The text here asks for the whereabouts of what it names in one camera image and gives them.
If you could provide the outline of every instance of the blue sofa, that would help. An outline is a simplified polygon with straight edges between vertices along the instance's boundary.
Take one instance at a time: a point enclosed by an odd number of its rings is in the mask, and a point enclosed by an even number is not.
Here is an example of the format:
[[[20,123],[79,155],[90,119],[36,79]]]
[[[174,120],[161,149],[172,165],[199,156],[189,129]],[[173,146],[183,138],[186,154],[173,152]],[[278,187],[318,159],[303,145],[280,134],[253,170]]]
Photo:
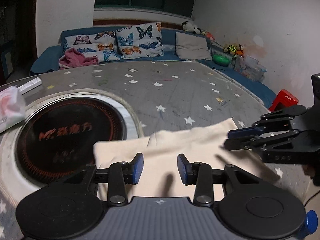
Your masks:
[[[65,37],[73,36],[73,35],[92,35],[96,34],[102,31],[115,31],[117,29],[121,28],[121,26],[108,26],[108,27],[92,27],[92,28],[83,28],[83,29],[74,29],[74,30],[67,30],[63,31],[61,33],[61,41],[65,40]],[[171,51],[164,50],[164,56],[161,57],[155,57],[152,58],[152,60],[183,60],[180,59],[174,51],[174,46],[176,45],[176,32],[183,32],[179,30],[171,30],[171,29],[162,29],[162,44],[163,45],[170,45],[173,49]],[[41,56],[34,62],[30,69],[30,75],[38,75],[41,73],[47,73],[56,71],[59,69],[58,61],[59,58],[63,55],[63,44],[52,46],[47,48]],[[137,58],[137,59],[123,59],[121,58],[120,61],[116,62],[122,62],[122,61],[144,61],[144,60],[150,60],[150,58]],[[224,68],[217,64],[215,64],[213,61],[209,60],[198,60],[198,62],[207,65],[208,67],[212,69],[218,69],[228,75],[229,77],[233,78],[240,84],[242,84],[244,87],[246,87],[248,90],[250,90],[252,93],[254,93],[256,96],[258,96],[263,102],[265,107],[269,108],[273,102],[273,100],[276,98],[276,94],[271,91],[268,87],[263,85],[260,82],[253,82],[252,80],[242,76],[238,72],[234,71],[233,69]]]

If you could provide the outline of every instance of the blue knob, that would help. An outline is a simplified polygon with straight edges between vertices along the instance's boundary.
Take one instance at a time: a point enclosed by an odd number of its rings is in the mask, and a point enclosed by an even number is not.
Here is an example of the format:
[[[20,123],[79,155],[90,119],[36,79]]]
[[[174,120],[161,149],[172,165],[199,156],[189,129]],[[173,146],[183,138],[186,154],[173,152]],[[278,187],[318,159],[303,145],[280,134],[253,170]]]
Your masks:
[[[315,211],[310,210],[306,214],[303,226],[297,234],[298,239],[303,239],[308,235],[313,234],[318,228],[318,217]]]

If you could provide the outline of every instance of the pink butterfly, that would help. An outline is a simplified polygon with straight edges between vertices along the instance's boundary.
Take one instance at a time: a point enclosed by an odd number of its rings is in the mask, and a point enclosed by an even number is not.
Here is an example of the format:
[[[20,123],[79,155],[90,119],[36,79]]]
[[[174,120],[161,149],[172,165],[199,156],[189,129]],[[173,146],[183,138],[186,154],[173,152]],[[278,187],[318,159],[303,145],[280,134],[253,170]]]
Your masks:
[[[77,36],[75,43],[73,45],[78,45],[78,44],[91,44],[89,36]]]

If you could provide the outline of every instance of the star-patterned tablecloth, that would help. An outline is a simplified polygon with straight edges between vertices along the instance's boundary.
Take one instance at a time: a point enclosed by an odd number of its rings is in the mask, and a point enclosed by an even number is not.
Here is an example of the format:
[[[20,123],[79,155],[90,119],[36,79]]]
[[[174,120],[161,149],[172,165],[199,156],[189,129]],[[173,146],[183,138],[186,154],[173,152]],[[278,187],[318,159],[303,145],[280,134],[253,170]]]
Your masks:
[[[198,62],[114,62],[45,73],[39,77],[42,85],[24,94],[27,104],[73,89],[109,91],[133,107],[146,136],[163,129],[204,127],[229,117],[239,128],[248,127],[268,112],[248,93]],[[11,85],[20,86],[33,78],[4,85],[0,90]],[[280,176],[278,187],[303,198],[309,180],[299,165],[267,166]],[[22,237],[14,214],[15,207],[0,193],[0,240]]]

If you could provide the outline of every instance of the red plastic stool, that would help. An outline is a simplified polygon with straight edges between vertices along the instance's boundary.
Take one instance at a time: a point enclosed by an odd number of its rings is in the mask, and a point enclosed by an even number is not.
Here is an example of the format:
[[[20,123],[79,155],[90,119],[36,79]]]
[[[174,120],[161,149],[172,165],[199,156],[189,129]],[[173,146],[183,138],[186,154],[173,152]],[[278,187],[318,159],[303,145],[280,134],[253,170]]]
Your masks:
[[[276,99],[273,101],[272,106],[269,108],[271,112],[280,110],[282,108],[298,104],[299,100],[289,93],[287,90],[282,89]]]

